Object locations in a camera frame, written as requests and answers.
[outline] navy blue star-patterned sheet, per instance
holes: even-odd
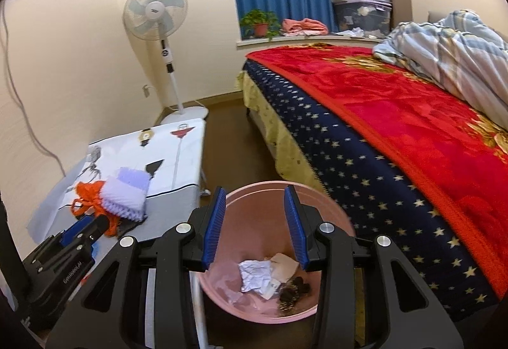
[[[390,236],[453,321],[499,302],[466,247],[396,164],[284,77],[251,60],[243,69],[348,214],[357,237]]]

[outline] crumpled comforter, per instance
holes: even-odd
[[[474,12],[454,11],[438,23],[400,23],[372,53],[508,129],[508,44]]]

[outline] green plant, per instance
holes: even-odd
[[[279,35],[280,23],[273,11],[252,10],[246,13],[240,20],[240,26],[244,28],[253,28],[255,25],[262,23],[268,24],[267,37],[271,38]]]

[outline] yellow bed skirt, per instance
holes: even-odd
[[[275,169],[279,175],[285,180],[305,184],[327,194],[290,132],[251,77],[241,72],[237,79],[238,86],[243,90],[245,106],[259,114],[264,126],[260,132],[266,144],[275,149]]]

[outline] pink bucket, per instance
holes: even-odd
[[[301,298],[293,314],[284,316],[278,309],[278,298],[265,300],[257,293],[242,293],[238,263],[264,260],[276,253],[295,258],[288,224],[284,214],[284,189],[293,184],[303,204],[316,207],[324,221],[341,227],[350,236],[355,231],[344,211],[313,188],[286,181],[251,184],[228,194],[226,213],[215,261],[206,273],[199,274],[201,287],[220,308],[238,318],[265,324],[289,323],[316,313],[321,273],[296,275],[311,285],[311,292]]]

